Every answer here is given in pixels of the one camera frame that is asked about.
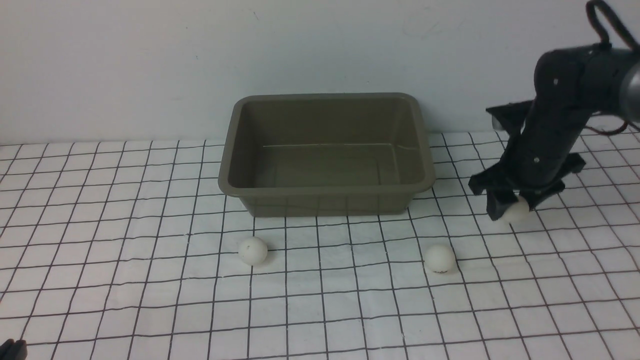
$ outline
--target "white grid mat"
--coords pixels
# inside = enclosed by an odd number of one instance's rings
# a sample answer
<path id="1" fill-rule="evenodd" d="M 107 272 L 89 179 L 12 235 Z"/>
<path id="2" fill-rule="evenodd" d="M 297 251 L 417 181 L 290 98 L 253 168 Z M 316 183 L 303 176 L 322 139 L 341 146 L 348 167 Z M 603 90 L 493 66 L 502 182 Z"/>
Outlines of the white grid mat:
<path id="1" fill-rule="evenodd" d="M 379 218 L 253 219 L 220 194 L 219 142 L 2 146 L 0 341 L 29 360 L 639 359 L 638 134 L 583 136 L 586 169 L 513 227 L 466 186 L 499 136 L 431 136 L 433 191 Z M 251 235 L 256 268 L 235 254 Z M 424 271 L 434 243 L 455 274 Z"/>

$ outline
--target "white wall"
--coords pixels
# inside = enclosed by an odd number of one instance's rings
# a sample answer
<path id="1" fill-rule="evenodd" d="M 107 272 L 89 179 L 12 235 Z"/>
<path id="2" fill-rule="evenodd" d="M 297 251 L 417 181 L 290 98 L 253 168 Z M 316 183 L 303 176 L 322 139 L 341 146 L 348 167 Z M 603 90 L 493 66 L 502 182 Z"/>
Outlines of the white wall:
<path id="1" fill-rule="evenodd" d="M 640 1 L 609 0 L 640 37 Z M 1 0 L 0 142 L 221 138 L 246 95 L 407 92 L 489 129 L 585 0 Z"/>

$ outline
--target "black object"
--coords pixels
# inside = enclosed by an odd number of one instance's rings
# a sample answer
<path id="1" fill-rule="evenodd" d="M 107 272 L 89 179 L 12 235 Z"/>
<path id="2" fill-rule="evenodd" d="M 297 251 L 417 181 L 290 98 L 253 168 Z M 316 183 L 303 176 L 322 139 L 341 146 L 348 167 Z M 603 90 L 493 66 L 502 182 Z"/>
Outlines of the black object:
<path id="1" fill-rule="evenodd" d="M 0 345 L 0 360 L 25 360 L 27 343 L 24 340 L 9 339 Z"/>
<path id="2" fill-rule="evenodd" d="M 629 46 L 613 49 L 609 34 L 596 17 L 598 8 Z M 599 44 L 545 53 L 536 65 L 536 98 L 488 108 L 509 141 L 499 162 L 471 177 L 475 195 L 487 191 L 487 212 L 498 220 L 518 201 L 514 191 L 534 209 L 564 190 L 562 178 L 585 165 L 573 144 L 594 115 L 614 115 L 625 125 L 640 122 L 640 45 L 603 0 L 586 5 L 589 22 L 600 35 Z"/>

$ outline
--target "ping pong ball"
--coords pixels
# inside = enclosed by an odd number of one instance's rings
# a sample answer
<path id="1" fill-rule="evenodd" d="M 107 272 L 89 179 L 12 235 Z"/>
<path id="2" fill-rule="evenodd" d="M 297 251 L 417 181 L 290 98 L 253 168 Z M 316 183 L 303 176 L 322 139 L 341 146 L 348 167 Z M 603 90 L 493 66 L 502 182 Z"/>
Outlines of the ping pong ball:
<path id="1" fill-rule="evenodd" d="M 529 203 L 522 197 L 518 196 L 518 202 L 514 202 L 500 218 L 507 223 L 518 222 L 527 217 L 529 214 Z"/>
<path id="2" fill-rule="evenodd" d="M 238 246 L 238 255 L 243 263 L 249 266 L 258 265 L 267 258 L 267 244 L 260 238 L 247 238 Z"/>
<path id="3" fill-rule="evenodd" d="M 456 255 L 448 245 L 432 245 L 424 253 L 424 266 L 432 272 L 444 274 L 456 266 Z"/>

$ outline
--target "plastic bin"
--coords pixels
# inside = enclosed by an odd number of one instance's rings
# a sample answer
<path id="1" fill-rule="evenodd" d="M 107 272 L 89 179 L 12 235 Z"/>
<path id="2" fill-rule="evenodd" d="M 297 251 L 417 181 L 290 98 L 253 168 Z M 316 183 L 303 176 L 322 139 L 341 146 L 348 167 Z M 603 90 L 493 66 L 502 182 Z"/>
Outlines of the plastic bin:
<path id="1" fill-rule="evenodd" d="M 406 94 L 242 99 L 218 178 L 255 217 L 400 213 L 434 182 L 420 108 Z"/>

